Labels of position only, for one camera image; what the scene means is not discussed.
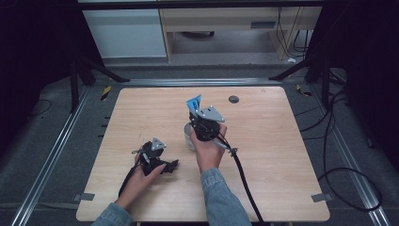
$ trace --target table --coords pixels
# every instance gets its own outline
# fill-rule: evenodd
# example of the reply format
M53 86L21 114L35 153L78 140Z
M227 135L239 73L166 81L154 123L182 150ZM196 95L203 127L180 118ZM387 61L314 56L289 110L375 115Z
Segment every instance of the table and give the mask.
M185 101L202 94L201 107L213 105L226 119L226 139L238 148L252 196L266 221L324 221L329 218L311 161L283 88L207 87L123 89L104 135L76 217L95 220L118 197L134 164L133 150L153 137L167 144L161 159L179 159L173 173L160 175L137 201L136 221L206 221L195 153L184 140ZM229 102L238 96L237 104ZM257 221L234 160L226 152L220 170L231 191Z

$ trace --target denim sleeve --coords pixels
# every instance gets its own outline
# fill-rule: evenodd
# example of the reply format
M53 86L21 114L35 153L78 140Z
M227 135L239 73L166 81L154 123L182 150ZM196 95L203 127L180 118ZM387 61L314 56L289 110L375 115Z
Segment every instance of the denim sleeve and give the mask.
M219 169L208 169L200 177L209 225L251 225L246 210L229 190Z
M122 207L110 203L97 217L92 226L130 226L133 222L132 216Z

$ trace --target forearm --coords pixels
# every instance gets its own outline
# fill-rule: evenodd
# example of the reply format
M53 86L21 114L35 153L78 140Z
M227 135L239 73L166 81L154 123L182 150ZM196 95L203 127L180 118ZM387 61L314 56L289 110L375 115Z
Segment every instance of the forearm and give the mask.
M132 216L122 207L115 203L110 203L106 209L97 217L92 226L130 226L133 222Z
M201 181L210 225L251 225L246 210L229 190L219 169L204 171Z

